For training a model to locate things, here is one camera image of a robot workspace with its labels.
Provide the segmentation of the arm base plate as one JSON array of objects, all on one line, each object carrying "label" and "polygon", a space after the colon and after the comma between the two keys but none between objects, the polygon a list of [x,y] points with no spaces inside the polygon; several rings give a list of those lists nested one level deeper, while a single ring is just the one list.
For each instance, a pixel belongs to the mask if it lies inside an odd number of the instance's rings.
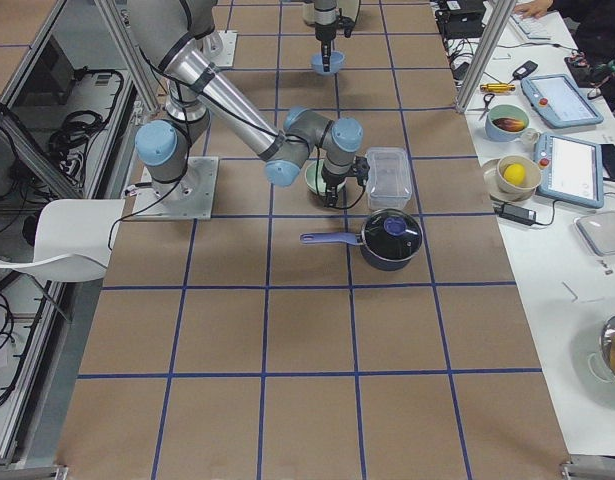
[{"label": "arm base plate", "polygon": [[210,220],[218,170],[218,157],[191,156],[186,175],[172,193],[161,199],[167,189],[161,184],[153,187],[144,167],[141,181],[148,186],[139,188],[133,196],[132,213],[140,220]]},{"label": "arm base plate", "polygon": [[215,30],[202,39],[203,54],[221,69],[232,68],[237,36],[235,30]]}]

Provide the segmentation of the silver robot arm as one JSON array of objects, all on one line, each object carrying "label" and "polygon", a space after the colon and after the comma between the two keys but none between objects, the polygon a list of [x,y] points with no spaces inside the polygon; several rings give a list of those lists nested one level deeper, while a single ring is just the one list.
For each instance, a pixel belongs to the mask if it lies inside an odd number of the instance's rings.
[{"label": "silver robot arm", "polygon": [[348,178],[360,187],[368,180],[369,165],[358,150],[361,124],[343,117],[331,120],[313,110],[294,107],[283,128],[269,123],[258,109],[205,52],[215,33],[213,1],[131,1],[130,24],[138,46],[153,71],[169,82],[168,112],[189,116],[193,107],[202,115],[224,121],[236,136],[265,163],[268,181],[291,185],[315,149],[325,152],[321,177],[324,204],[338,205],[338,188]]},{"label": "silver robot arm", "polygon": [[320,52],[311,58],[312,69],[323,76],[338,73],[344,66],[345,55],[334,49],[337,33],[350,38],[358,23],[361,1],[304,1],[303,20],[314,27]]}]

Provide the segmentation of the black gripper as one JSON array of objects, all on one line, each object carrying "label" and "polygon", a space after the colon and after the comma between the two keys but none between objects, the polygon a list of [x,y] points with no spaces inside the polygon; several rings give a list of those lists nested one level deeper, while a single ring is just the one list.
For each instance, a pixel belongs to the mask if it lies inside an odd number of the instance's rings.
[{"label": "black gripper", "polygon": [[331,51],[332,44],[336,38],[336,23],[319,24],[314,25],[316,39],[321,44],[321,62],[322,71],[324,74],[331,72]]},{"label": "black gripper", "polygon": [[334,174],[326,167],[321,169],[320,179],[322,183],[321,194],[324,195],[324,206],[326,208],[336,208],[338,202],[338,192],[343,188],[346,177],[342,174]]}]

